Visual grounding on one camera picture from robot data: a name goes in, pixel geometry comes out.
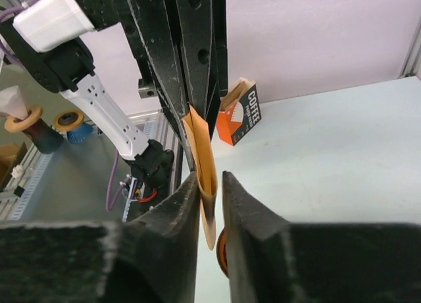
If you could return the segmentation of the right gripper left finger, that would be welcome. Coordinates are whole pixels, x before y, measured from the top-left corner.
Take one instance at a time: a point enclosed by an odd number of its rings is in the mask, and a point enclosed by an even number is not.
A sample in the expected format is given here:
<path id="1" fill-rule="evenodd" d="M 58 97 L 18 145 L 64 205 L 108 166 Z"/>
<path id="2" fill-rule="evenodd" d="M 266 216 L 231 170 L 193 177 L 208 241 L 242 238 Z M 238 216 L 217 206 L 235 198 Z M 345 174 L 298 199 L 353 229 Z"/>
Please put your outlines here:
<path id="1" fill-rule="evenodd" d="M 193 302 L 197 176 L 142 216 L 1 224 L 2 302 Z"/>

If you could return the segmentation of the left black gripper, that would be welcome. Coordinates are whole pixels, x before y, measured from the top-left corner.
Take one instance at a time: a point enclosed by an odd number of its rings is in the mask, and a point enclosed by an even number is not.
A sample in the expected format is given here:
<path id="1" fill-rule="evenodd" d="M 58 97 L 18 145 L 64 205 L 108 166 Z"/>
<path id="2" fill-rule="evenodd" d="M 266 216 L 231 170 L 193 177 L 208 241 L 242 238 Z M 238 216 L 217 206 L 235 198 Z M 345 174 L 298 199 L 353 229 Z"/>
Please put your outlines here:
<path id="1" fill-rule="evenodd" d="M 124 27 L 145 81 L 154 78 L 164 113 L 194 169 L 182 118 L 187 104 L 216 121 L 217 97 L 228 93 L 226 0 L 76 0 L 103 30 Z"/>

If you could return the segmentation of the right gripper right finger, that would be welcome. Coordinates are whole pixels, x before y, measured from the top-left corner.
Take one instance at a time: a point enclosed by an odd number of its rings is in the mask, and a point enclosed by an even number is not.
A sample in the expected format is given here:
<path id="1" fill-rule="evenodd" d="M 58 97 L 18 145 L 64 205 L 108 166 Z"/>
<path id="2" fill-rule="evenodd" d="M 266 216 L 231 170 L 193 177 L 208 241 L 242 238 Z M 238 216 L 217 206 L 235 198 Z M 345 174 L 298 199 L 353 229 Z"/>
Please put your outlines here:
<path id="1" fill-rule="evenodd" d="M 222 174 L 232 302 L 419 302 L 420 226 L 300 223 Z"/>

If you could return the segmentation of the amber glass coffee dripper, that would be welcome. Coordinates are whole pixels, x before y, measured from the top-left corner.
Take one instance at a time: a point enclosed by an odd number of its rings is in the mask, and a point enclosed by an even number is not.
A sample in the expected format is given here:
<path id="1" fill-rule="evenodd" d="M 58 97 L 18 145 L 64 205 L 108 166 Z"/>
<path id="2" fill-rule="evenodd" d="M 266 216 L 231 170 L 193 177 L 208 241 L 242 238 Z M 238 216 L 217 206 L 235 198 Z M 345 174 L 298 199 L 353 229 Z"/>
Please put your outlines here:
<path id="1" fill-rule="evenodd" d="M 217 244 L 216 244 L 216 257 L 218 260 L 218 265 L 222 270 L 222 273 L 229 278 L 228 276 L 228 259 L 226 255 L 226 234 L 225 229 L 221 230 Z"/>

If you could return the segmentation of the brown paper coffee filter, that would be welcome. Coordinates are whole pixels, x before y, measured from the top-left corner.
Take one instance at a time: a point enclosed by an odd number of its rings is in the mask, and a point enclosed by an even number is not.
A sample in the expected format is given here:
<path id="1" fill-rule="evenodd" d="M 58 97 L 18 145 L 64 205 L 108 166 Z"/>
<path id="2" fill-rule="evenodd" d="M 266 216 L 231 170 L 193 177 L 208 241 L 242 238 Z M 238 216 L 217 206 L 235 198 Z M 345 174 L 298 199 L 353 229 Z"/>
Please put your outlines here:
<path id="1" fill-rule="evenodd" d="M 195 164 L 201 198 L 203 230 L 208 248 L 213 250 L 216 243 L 215 205 L 218 178 L 212 153 L 209 126 L 192 106 L 189 107 L 188 114 L 182 118 L 182 122 Z"/>

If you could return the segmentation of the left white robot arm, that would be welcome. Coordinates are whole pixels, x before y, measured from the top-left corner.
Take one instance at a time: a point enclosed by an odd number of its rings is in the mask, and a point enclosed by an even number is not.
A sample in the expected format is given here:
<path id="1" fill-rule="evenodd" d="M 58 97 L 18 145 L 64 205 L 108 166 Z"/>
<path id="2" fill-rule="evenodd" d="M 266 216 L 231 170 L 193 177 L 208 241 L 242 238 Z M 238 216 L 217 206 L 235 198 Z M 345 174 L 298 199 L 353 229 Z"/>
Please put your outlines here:
<path id="1" fill-rule="evenodd" d="M 213 133 L 228 91 L 226 0 L 30 0 L 1 12 L 1 49 L 87 114 L 133 176 L 158 189 L 168 181 L 173 154 L 138 131 L 111 99 L 81 39 L 115 24 L 194 167 L 186 117 L 195 110 Z"/>

